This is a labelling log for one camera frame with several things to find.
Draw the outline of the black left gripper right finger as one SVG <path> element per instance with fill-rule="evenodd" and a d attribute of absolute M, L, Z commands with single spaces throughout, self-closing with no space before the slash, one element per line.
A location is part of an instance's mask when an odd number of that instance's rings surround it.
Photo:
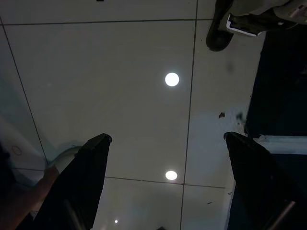
<path fill-rule="evenodd" d="M 224 134 L 235 180 L 229 230 L 305 230 L 307 157 L 271 154 L 236 132 Z"/>

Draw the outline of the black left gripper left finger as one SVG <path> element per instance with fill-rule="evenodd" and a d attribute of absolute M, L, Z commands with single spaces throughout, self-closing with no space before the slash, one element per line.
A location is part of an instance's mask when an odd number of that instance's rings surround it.
<path fill-rule="evenodd" d="M 109 147 L 108 134 L 62 152 L 53 164 L 59 176 L 33 220 L 24 230 L 90 230 L 93 228 L 104 186 Z"/>

